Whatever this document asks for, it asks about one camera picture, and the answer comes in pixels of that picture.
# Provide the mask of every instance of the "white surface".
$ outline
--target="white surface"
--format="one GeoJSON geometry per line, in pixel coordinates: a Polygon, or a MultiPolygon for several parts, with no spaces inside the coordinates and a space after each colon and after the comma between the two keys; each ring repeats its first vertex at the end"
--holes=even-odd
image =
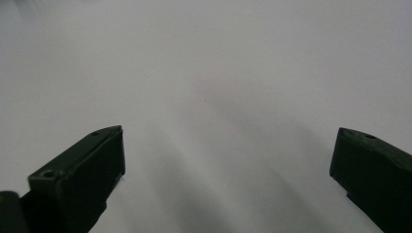
{"type": "Polygon", "coordinates": [[[16,2],[2,190],[121,124],[126,175],[91,232],[380,232],[328,166],[339,126],[412,152],[411,1],[16,2]]]}

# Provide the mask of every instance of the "screw hole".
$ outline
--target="screw hole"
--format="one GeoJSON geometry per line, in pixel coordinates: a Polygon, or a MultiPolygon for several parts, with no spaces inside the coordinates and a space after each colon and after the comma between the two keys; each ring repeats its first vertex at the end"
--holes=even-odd
{"type": "Polygon", "coordinates": [[[44,171],[42,173],[42,177],[52,178],[52,177],[54,177],[54,171],[53,170],[44,171]]]}
{"type": "Polygon", "coordinates": [[[373,137],[372,135],[369,135],[369,134],[366,134],[365,137],[368,138],[368,139],[376,139],[375,137],[373,137]]]}

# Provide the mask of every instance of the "3d printed part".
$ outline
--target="3d printed part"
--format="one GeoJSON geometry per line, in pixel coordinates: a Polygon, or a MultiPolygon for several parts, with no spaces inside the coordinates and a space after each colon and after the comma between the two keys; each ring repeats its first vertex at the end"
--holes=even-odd
{"type": "Polygon", "coordinates": [[[20,223],[31,233],[86,233],[124,172],[121,126],[90,133],[29,176],[31,190],[19,201],[0,192],[0,216],[14,220],[0,232],[24,232],[16,228],[20,223]]]}
{"type": "Polygon", "coordinates": [[[412,232],[410,154],[371,135],[340,128],[330,175],[384,232],[412,232]]]}

